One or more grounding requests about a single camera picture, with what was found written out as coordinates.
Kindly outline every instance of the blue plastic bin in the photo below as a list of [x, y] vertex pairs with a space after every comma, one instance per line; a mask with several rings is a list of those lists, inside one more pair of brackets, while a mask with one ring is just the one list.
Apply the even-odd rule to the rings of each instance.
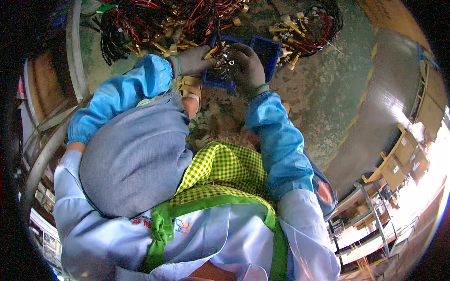
[[[228, 34], [222, 34], [221, 35], [222, 41], [226, 41], [227, 45], [232, 45], [234, 43], [242, 43], [244, 44], [244, 41], [233, 37]], [[214, 44], [216, 43], [217, 36], [214, 36], [211, 40], [211, 48], [214, 47]], [[203, 71], [203, 84], [213, 87], [219, 87], [219, 88], [225, 88], [229, 90], [230, 92], [234, 92], [236, 90], [236, 84], [233, 82], [233, 80], [230, 80], [229, 82], [226, 82], [222, 79], [207, 79], [208, 70]]]
[[280, 54], [282, 44], [260, 36], [253, 36], [250, 47], [258, 55], [259, 60], [264, 67], [265, 82], [272, 80], [277, 68], [277, 60]]

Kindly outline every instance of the green apron strap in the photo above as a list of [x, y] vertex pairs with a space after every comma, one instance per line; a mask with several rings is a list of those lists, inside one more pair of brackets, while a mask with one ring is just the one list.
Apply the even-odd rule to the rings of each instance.
[[147, 253], [141, 272], [150, 273], [162, 264], [162, 256], [167, 241], [173, 240], [173, 225], [169, 213], [169, 202], [154, 207], [152, 212], [152, 244]]
[[274, 254], [269, 280], [286, 280], [288, 274], [288, 244], [278, 219], [275, 219]]

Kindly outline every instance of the gloved hand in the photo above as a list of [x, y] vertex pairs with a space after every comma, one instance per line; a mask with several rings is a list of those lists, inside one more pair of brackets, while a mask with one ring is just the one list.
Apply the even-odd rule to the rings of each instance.
[[231, 78], [236, 86], [246, 94], [255, 97], [268, 91], [266, 75], [258, 55], [247, 45], [236, 43], [231, 46], [231, 57], [234, 65], [231, 67]]
[[216, 60], [214, 58], [203, 59], [210, 49], [209, 46], [190, 48], [179, 55], [168, 57], [167, 60], [172, 65], [172, 78], [198, 74], [215, 65]]

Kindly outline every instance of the concrete floor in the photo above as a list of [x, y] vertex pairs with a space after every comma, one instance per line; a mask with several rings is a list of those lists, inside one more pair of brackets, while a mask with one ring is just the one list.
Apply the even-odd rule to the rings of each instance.
[[[306, 10], [307, 5], [297, 1], [274, 2], [282, 13], [287, 14]], [[342, 199], [362, 173], [373, 170], [380, 151], [393, 141], [396, 114], [407, 112], [407, 107], [414, 101], [419, 67], [413, 62], [411, 42], [389, 43], [396, 37], [382, 30], [375, 35], [375, 29], [355, 0], [337, 2], [344, 17], [344, 27], [332, 43], [343, 54], [328, 46], [309, 58], [300, 59], [294, 71], [278, 69], [269, 85], [291, 105], [289, 117], [303, 133], [306, 151], [325, 170]], [[267, 27], [278, 22], [276, 13], [262, 0], [251, 2], [249, 12], [240, 18], [243, 25], [235, 30], [230, 28], [227, 33], [245, 40], [253, 35], [270, 38]], [[384, 36], [387, 37], [380, 42], [380, 37]], [[132, 54], [127, 60], [109, 67], [101, 56], [98, 33], [81, 27], [80, 38], [83, 66], [92, 93], [101, 82], [123, 74], [138, 61]], [[372, 61], [371, 54], [377, 41], [378, 52]], [[387, 53], [377, 63], [380, 52]], [[397, 59], [399, 54], [403, 55], [402, 59]], [[403, 74], [395, 75], [402, 68]], [[373, 69], [374, 75], [369, 80]], [[386, 91], [391, 89], [395, 93], [387, 95]], [[191, 120], [191, 135], [187, 141], [198, 147], [217, 138], [246, 145], [241, 142], [239, 132], [244, 124], [247, 103], [248, 98], [239, 93], [204, 87], [202, 110]], [[397, 111], [392, 110], [392, 104], [399, 105]], [[362, 111], [374, 107], [378, 115], [362, 117]], [[355, 132], [355, 129], [364, 127], [365, 122], [367, 127], [376, 125], [376, 130], [364, 131], [368, 135], [364, 139], [357, 138], [359, 131]]]

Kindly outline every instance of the worker's left hand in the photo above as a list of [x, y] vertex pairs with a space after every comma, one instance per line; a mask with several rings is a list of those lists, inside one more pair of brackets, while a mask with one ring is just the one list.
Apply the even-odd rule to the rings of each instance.
[[167, 60], [172, 65], [172, 78], [183, 75], [194, 75], [216, 64], [213, 58], [203, 59], [211, 48], [201, 46], [190, 48], [179, 55], [170, 56]]

